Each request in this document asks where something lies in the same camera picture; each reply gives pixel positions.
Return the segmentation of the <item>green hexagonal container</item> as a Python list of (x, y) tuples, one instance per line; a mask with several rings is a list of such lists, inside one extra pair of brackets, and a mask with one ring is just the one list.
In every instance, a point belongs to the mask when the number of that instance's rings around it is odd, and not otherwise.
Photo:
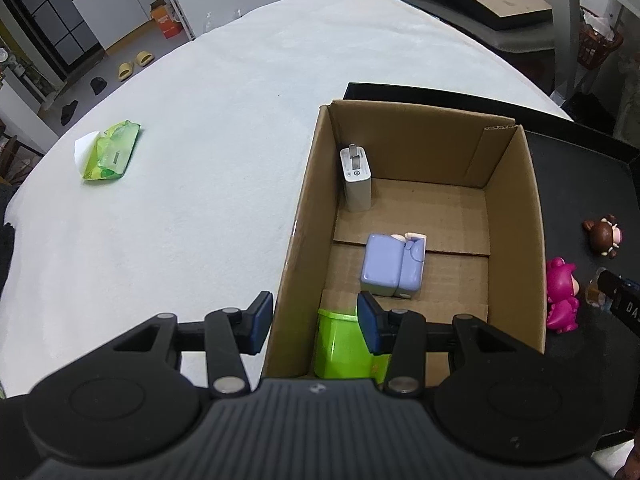
[(389, 354), (375, 356), (364, 341), (355, 312), (318, 310), (314, 374), (322, 379), (371, 378), (382, 384)]

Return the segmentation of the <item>purple sofa figurine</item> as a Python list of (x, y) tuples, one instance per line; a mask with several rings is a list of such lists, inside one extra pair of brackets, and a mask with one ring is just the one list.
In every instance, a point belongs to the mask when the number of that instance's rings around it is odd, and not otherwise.
[(425, 261), (424, 234), (372, 233), (364, 251), (361, 289), (373, 295), (411, 299), (420, 292)]

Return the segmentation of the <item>white charger adapter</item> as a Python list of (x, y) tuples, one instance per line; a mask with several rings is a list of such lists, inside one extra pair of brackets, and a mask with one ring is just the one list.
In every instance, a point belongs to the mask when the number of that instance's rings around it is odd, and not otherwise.
[(363, 212), (371, 208), (372, 172), (362, 146), (349, 144), (340, 151), (347, 209)]

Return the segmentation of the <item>brown cardboard box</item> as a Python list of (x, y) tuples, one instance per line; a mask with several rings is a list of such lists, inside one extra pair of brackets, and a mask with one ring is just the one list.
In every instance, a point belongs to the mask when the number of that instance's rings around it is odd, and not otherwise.
[[(340, 151), (362, 146), (371, 208), (347, 209)], [(537, 350), (546, 341), (538, 186), (513, 119), (427, 105), (320, 108), (288, 245), (264, 373), (312, 372), (318, 310), (350, 313), (372, 233), (426, 236), (420, 292), (385, 298), (434, 322), (469, 313)]]

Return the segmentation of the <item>pink bear figurine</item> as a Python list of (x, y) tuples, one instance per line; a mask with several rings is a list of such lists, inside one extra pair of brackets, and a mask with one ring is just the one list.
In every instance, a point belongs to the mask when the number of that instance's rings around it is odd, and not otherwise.
[(568, 333), (578, 327), (578, 281), (574, 278), (576, 266), (561, 257), (546, 264), (546, 294), (548, 302), (547, 328), (557, 334)]

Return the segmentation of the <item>green wet wipes pack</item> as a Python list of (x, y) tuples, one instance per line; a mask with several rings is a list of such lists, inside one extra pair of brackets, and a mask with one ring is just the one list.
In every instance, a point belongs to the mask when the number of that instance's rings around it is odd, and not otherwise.
[(124, 120), (102, 131), (81, 136), (74, 144), (74, 161), (85, 181), (120, 179), (126, 172), (142, 128)]

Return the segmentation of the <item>dark labelled bottle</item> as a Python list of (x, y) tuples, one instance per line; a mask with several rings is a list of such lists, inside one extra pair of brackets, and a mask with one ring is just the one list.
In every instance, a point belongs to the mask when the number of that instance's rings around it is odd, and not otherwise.
[(586, 301), (591, 307), (615, 316), (627, 328), (639, 335), (639, 283), (600, 268), (586, 288)]

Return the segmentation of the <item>brown bear figurine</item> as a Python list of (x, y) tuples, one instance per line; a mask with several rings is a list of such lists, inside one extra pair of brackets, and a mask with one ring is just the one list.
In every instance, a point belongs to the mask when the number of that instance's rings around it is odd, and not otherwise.
[(617, 256), (622, 244), (623, 233), (616, 218), (607, 214), (598, 220), (582, 222), (586, 245), (595, 256), (613, 259)]

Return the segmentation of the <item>black slipper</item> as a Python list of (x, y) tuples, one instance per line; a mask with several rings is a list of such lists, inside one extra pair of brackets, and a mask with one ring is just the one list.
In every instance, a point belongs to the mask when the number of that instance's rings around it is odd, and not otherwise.
[(72, 102), (64, 105), (61, 110), (61, 118), (60, 123), (62, 126), (66, 126), (74, 117), (74, 114), (78, 107), (78, 101), (73, 100)]
[(107, 81), (101, 77), (94, 77), (90, 81), (90, 87), (93, 93), (98, 96), (107, 87)]

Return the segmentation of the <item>yellow slipper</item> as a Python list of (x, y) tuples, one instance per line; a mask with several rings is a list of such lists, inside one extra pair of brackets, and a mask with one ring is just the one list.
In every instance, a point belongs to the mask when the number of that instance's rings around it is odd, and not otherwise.
[(128, 79), (134, 73), (134, 64), (125, 62), (119, 65), (117, 77), (119, 81)]
[(141, 51), (136, 56), (136, 63), (140, 67), (145, 67), (154, 61), (155, 56), (149, 51)]

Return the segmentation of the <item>orange box on floor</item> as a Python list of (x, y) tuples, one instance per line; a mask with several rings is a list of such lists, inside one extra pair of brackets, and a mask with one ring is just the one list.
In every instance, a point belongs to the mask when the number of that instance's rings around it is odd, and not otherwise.
[(165, 0), (155, 0), (150, 7), (152, 19), (157, 24), (166, 39), (182, 32), (182, 25), (170, 3)]

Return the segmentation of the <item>white cabinet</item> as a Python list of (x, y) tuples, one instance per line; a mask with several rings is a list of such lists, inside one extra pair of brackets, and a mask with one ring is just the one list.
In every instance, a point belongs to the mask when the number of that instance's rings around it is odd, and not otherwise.
[[(152, 22), (152, 6), (157, 0), (72, 0), (100, 46), (107, 50), (146, 23)], [(182, 26), (186, 38), (195, 34), (182, 13), (178, 0), (163, 0), (169, 17)]]

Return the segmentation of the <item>wicker basket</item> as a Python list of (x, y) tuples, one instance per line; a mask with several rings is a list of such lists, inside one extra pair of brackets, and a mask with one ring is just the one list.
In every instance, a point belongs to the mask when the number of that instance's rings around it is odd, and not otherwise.
[(623, 43), (623, 35), (591, 11), (582, 10), (580, 22), (578, 62), (587, 70), (600, 67), (608, 56)]

